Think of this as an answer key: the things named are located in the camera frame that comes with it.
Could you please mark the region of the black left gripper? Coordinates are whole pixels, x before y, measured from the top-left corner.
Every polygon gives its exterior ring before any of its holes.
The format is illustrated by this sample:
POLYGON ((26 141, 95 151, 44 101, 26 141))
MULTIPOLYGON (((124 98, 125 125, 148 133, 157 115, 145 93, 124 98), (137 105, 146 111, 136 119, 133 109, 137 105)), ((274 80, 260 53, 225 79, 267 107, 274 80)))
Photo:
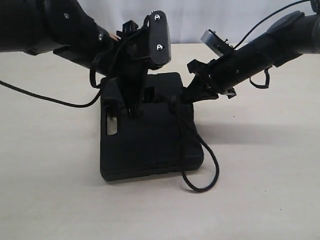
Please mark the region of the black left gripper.
POLYGON ((105 92, 108 85, 115 82, 130 119, 142 114, 142 103, 151 104, 156 99, 156 88, 145 88, 151 61, 149 22, 145 19, 141 26, 133 20, 123 23, 122 29, 115 34, 111 53, 101 58, 106 61, 103 66, 107 71, 100 81, 100 91, 105 92))

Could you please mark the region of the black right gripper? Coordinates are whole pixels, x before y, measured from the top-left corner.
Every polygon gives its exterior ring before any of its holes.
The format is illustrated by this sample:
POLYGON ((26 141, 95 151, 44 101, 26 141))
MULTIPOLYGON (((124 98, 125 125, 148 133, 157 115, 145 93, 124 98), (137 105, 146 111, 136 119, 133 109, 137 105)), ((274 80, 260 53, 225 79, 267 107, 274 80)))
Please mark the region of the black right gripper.
POLYGON ((227 96, 229 99, 237 95, 233 87, 223 87, 219 83, 220 75, 216 73, 211 63, 193 59, 187 64, 187 69, 189 73, 194 74, 194 78, 181 92, 180 100, 183 104, 217 100, 219 95, 227 96))

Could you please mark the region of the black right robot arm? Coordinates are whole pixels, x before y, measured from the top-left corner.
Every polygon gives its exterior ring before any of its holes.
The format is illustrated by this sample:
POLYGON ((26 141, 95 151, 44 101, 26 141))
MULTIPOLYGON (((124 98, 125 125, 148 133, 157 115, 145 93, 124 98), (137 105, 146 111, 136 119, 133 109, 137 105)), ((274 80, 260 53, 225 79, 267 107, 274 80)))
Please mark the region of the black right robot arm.
POLYGON ((180 95, 186 104, 216 100, 220 95, 233 98, 234 87, 252 76, 265 72, 268 83, 271 67, 280 67, 305 54, 319 54, 320 16, 294 11, 239 49, 231 47, 210 29, 201 40, 218 58, 208 63, 196 59, 188 63, 189 72, 195 76, 180 95))

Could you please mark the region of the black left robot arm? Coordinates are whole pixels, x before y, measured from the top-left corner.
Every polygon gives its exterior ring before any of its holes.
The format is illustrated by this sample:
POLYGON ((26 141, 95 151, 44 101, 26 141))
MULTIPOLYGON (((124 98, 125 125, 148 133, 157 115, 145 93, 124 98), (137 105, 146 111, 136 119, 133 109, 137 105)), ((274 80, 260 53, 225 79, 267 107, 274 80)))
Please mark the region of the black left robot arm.
POLYGON ((89 69, 89 82, 101 98, 116 81, 127 114, 142 114, 144 86, 152 62, 152 26, 134 21, 110 34, 76 0, 3 0, 0 3, 0 50, 30 56, 51 52, 89 69))

